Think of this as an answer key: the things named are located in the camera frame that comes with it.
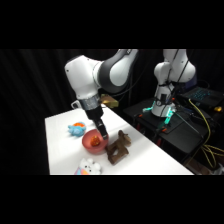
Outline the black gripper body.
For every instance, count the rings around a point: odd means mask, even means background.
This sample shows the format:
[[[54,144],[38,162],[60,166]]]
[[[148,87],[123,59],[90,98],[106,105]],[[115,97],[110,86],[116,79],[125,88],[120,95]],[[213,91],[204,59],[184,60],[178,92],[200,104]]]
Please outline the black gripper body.
[[[87,117],[92,120],[97,128],[103,125],[103,121],[101,119],[103,115],[103,110],[101,106],[98,106],[95,109],[86,111]]]

